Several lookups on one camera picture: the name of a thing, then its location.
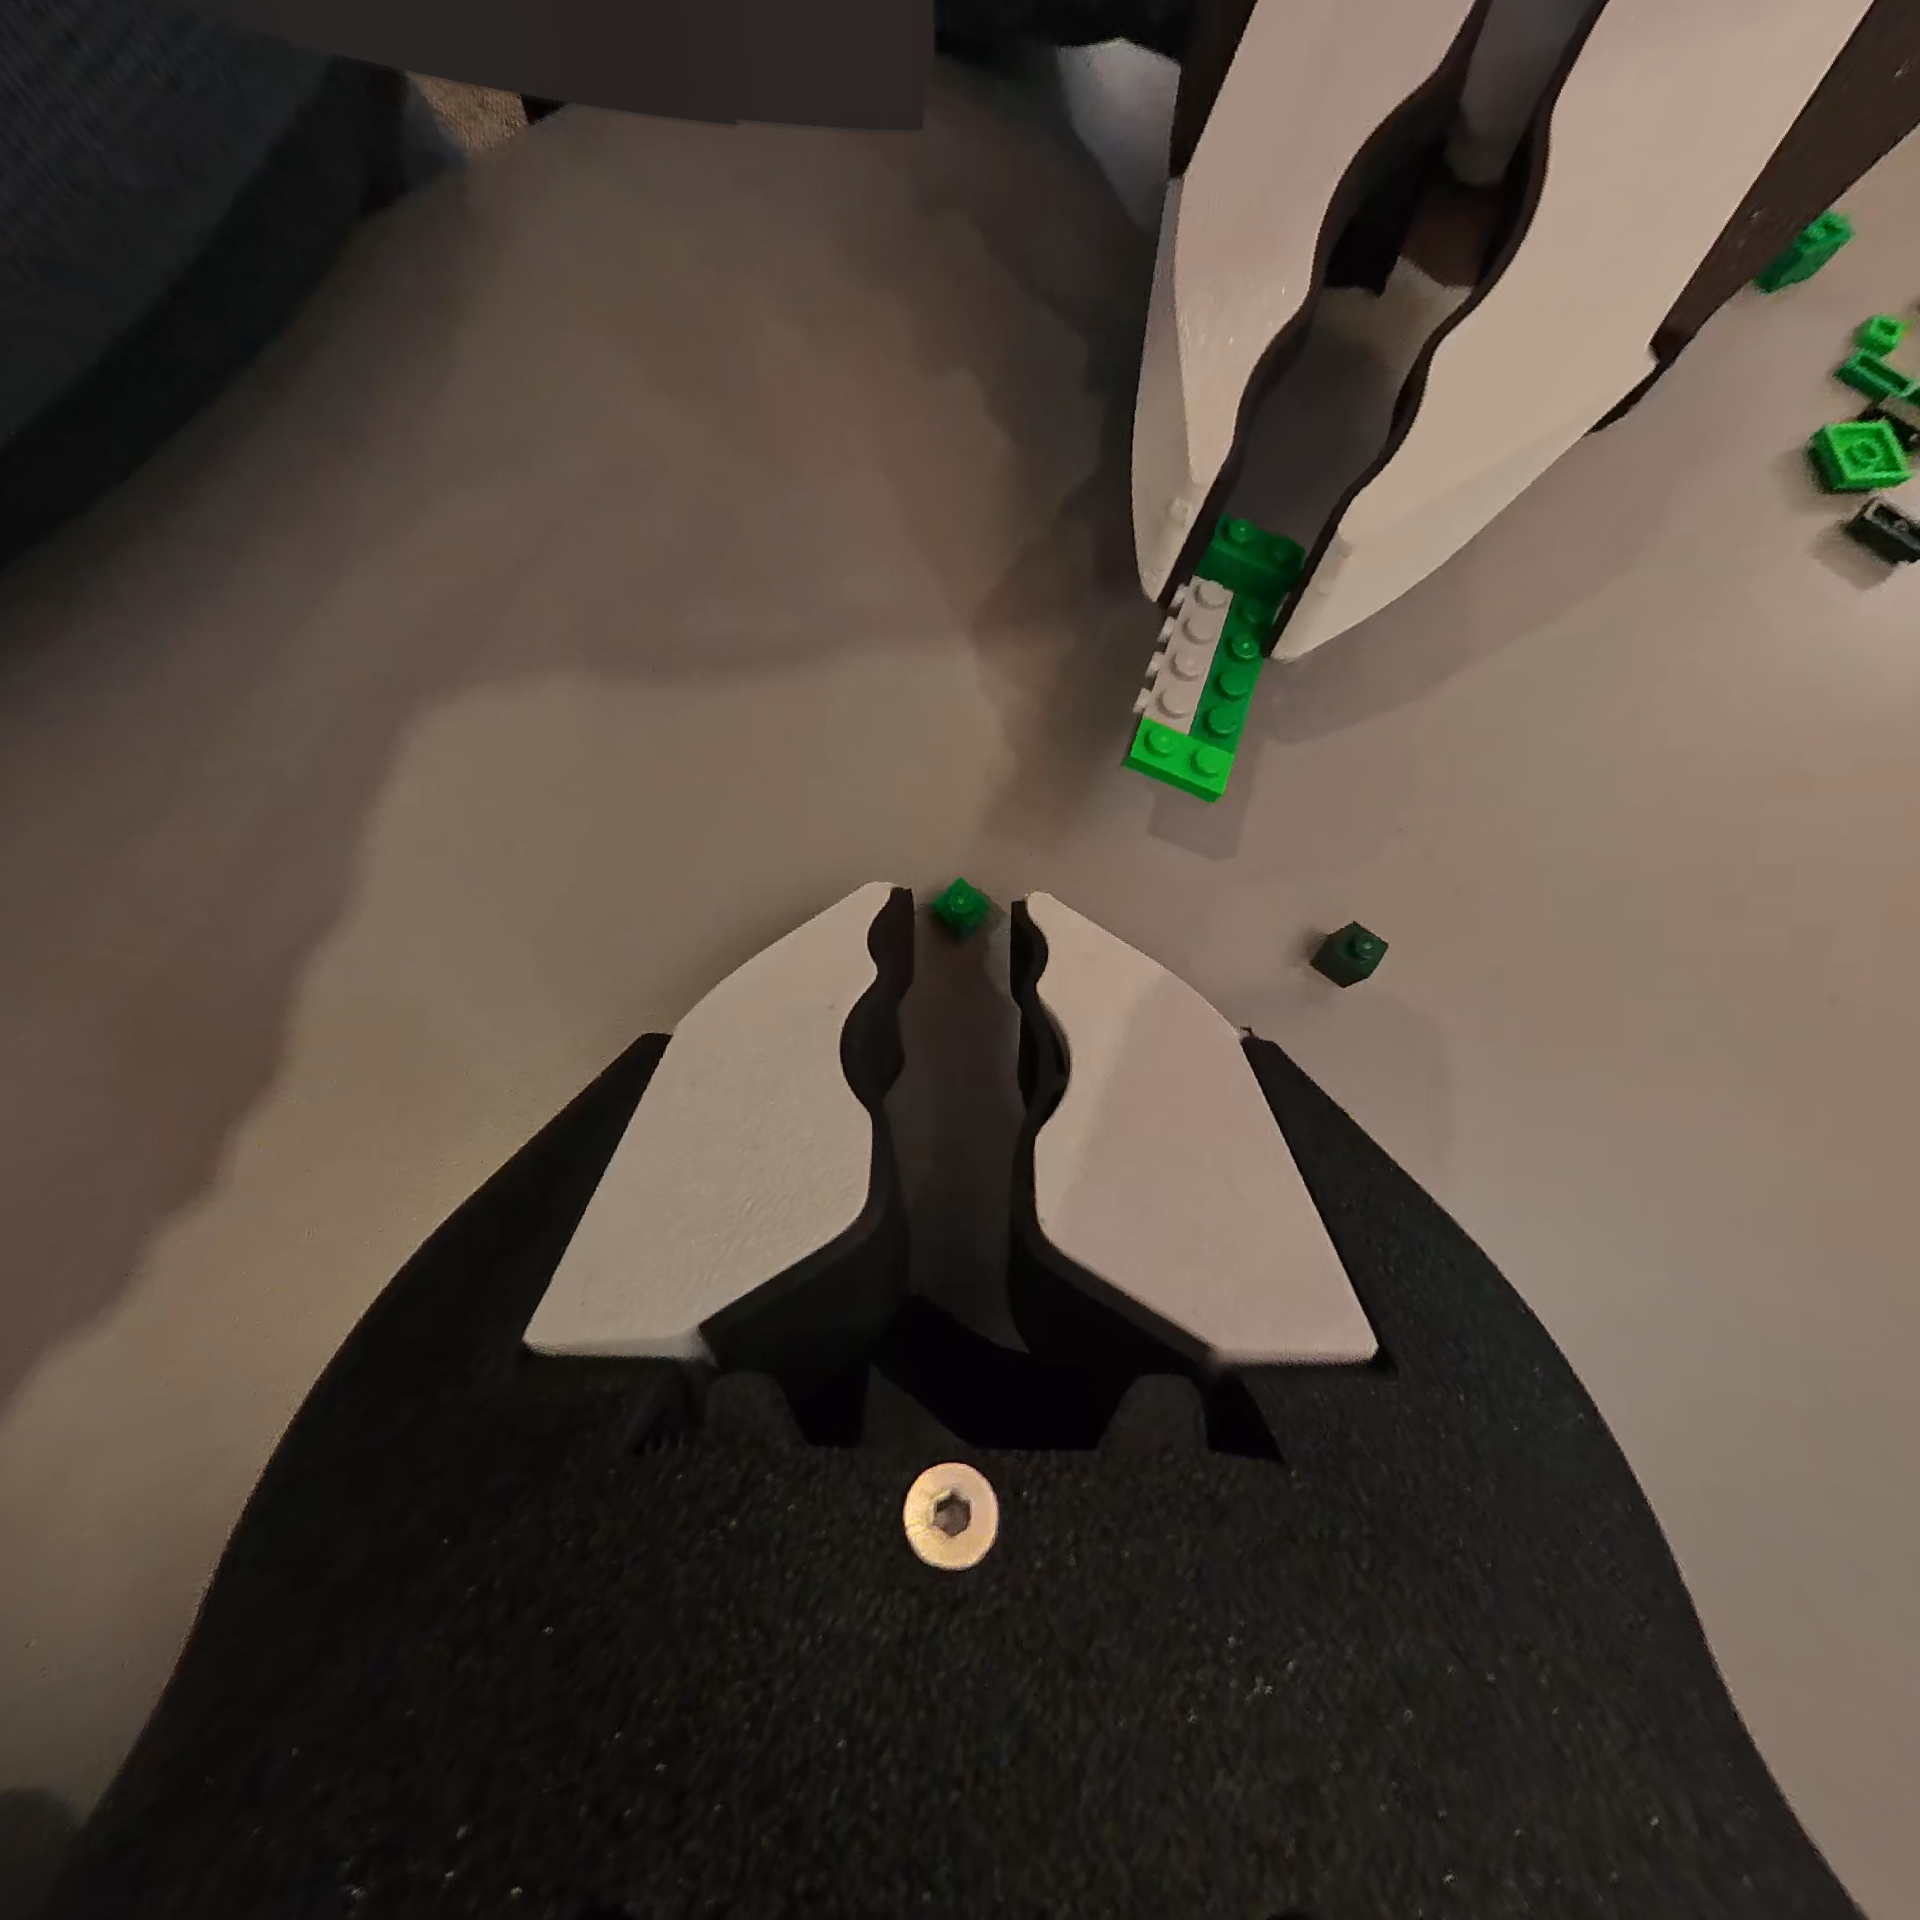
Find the pile of green bricks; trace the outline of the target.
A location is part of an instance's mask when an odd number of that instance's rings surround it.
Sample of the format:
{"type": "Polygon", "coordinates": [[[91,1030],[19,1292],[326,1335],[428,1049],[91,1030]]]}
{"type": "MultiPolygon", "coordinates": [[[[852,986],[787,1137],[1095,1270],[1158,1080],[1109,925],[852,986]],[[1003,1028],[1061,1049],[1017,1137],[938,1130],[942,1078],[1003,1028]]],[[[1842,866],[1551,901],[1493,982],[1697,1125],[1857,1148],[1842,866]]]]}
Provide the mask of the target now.
{"type": "Polygon", "coordinates": [[[1894,497],[1916,484],[1918,378],[1894,362],[1911,329],[1913,320],[1893,311],[1867,316],[1854,329],[1834,378],[1862,409],[1820,425],[1806,452],[1817,490],[1857,502],[1841,537],[1889,569],[1918,565],[1916,502],[1894,497]]]}

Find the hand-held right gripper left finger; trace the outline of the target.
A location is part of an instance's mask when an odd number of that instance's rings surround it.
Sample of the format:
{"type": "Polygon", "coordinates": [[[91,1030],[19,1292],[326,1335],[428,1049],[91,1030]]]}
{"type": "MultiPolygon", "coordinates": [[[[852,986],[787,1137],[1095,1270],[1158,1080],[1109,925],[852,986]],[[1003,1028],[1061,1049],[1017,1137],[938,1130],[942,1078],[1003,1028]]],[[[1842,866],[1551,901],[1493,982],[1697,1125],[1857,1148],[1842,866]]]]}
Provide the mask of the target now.
{"type": "Polygon", "coordinates": [[[906,1292],[887,1097],[913,895],[870,879],[709,989],[523,1333],[551,1358],[834,1374],[906,1292]]]}

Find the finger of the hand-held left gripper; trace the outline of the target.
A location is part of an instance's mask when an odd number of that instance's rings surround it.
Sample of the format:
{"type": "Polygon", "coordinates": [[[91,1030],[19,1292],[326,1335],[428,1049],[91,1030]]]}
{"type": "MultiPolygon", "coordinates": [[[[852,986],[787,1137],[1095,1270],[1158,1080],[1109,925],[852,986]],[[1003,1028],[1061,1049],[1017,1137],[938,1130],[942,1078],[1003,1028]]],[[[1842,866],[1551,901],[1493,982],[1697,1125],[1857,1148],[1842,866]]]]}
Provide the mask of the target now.
{"type": "Polygon", "coordinates": [[[1275,653],[1302,658],[1453,557],[1651,373],[1651,342],[1867,1],[1601,7],[1500,274],[1420,366],[1404,436],[1342,504],[1275,653]]]}
{"type": "Polygon", "coordinates": [[[1298,354],[1337,245],[1409,210],[1486,5],[1195,5],[1169,146],[1134,417],[1141,588],[1210,537],[1241,434],[1298,354]]]}

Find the green and grey brick assembly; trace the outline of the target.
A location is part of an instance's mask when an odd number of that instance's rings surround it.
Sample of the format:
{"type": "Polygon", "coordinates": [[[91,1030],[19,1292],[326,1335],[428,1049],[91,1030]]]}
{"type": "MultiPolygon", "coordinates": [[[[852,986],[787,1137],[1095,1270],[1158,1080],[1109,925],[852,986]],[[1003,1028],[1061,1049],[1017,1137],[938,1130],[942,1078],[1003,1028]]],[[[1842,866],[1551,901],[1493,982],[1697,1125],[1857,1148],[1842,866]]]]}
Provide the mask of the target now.
{"type": "Polygon", "coordinates": [[[1221,799],[1306,548],[1223,517],[1175,588],[1135,696],[1122,765],[1198,799],[1221,799]]]}

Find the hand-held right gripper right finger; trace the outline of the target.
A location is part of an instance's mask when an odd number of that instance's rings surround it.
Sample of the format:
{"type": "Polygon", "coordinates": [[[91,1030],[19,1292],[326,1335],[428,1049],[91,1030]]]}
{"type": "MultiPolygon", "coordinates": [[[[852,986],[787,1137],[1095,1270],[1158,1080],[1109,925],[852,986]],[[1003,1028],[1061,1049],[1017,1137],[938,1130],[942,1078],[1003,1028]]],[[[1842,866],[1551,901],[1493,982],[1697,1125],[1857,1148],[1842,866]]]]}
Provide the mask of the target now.
{"type": "Polygon", "coordinates": [[[1045,890],[1014,904],[1011,977],[1009,1292],[1027,1346],[1204,1374],[1372,1362],[1377,1329],[1236,1023],[1045,890]]]}

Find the person's dark sweater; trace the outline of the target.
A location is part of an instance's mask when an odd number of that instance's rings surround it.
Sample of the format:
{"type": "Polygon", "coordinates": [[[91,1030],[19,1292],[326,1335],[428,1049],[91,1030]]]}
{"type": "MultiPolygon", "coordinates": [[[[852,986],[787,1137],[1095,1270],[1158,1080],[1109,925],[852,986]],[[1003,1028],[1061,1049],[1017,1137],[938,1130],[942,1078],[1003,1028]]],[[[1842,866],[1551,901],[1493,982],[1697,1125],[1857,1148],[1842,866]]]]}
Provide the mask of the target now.
{"type": "Polygon", "coordinates": [[[3,5],[3,557],[215,401],[458,161],[419,85],[186,5],[3,5]]]}

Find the grey desk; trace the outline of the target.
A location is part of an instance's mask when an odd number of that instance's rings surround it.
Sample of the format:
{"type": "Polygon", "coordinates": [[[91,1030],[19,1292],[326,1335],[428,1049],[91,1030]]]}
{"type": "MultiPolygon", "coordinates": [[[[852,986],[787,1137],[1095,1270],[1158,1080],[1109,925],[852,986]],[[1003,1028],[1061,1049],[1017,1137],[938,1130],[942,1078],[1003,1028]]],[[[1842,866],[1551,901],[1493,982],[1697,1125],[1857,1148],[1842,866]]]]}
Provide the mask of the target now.
{"type": "Polygon", "coordinates": [[[4,575],[19,1817],[113,1776],[466,1192],[850,887],[965,876],[1278,1039],[1500,1261],[1815,1839],[1916,1914],[1916,569],[1802,468],[1916,297],[1916,141],[1846,208],[1278,673],[1215,806],[1117,765],[1150,245],[1014,90],[564,112],[364,228],[4,575]]]}

